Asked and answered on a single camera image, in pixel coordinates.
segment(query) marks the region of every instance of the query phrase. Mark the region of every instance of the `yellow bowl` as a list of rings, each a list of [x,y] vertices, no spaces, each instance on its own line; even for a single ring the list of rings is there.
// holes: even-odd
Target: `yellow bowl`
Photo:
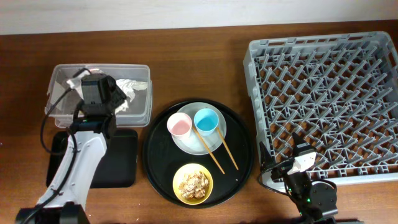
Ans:
[[[180,186],[183,178],[184,178],[184,174],[191,174],[195,171],[202,171],[205,176],[207,177],[207,179],[209,180],[209,185],[206,188],[206,194],[203,198],[201,199],[190,199],[187,200],[185,198],[182,197],[180,189],[178,189],[178,187]],[[202,165],[199,164],[187,164],[182,166],[181,168],[178,169],[178,171],[175,173],[174,178],[173,178],[173,189],[174,189],[174,193],[175,196],[177,196],[178,199],[180,199],[180,201],[182,201],[183,203],[186,203],[188,205],[198,205],[202,202],[204,202],[211,194],[211,191],[213,190],[213,178],[211,177],[210,172]]]

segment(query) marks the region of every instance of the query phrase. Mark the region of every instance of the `white plate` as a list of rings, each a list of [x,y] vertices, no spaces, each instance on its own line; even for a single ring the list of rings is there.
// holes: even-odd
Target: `white plate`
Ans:
[[[219,119],[218,127],[219,127],[221,133],[223,134],[223,137],[225,138],[226,122],[225,122],[224,116],[214,106],[212,106],[208,103],[201,103],[201,102],[190,103],[188,105],[181,107],[177,112],[186,113],[187,115],[189,115],[189,117],[191,117],[191,119],[193,121],[193,117],[195,116],[195,114],[200,109],[203,109],[203,108],[212,109],[213,111],[215,111],[217,113],[218,119]],[[182,151],[184,151],[186,153],[189,153],[192,155],[197,155],[197,156],[208,154],[206,148],[203,146],[203,144],[201,143],[200,139],[198,138],[198,136],[195,134],[194,131],[191,131],[191,135],[187,139],[179,140],[173,136],[172,136],[172,138],[173,138],[174,143]],[[202,136],[202,138],[211,152],[216,150],[223,143],[220,136],[217,133],[217,130],[214,131],[209,136]]]

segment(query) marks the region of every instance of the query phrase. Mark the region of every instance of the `dish rack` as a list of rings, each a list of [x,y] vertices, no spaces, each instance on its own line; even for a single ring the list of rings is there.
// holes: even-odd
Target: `dish rack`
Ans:
[[[397,62],[385,32],[252,41],[243,64],[262,169],[260,142],[280,162],[296,132],[317,149],[311,179],[397,180]],[[284,191],[281,180],[262,179]]]

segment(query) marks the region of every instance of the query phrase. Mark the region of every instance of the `pink cup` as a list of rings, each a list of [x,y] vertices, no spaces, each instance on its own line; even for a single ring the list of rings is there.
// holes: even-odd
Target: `pink cup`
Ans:
[[[167,120],[167,129],[177,139],[185,139],[191,135],[192,120],[185,113],[175,113]]]

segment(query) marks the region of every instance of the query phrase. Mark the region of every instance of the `wall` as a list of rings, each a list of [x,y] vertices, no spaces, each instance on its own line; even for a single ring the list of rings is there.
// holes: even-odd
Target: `wall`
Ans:
[[[398,19],[398,0],[1,0],[0,34]]]

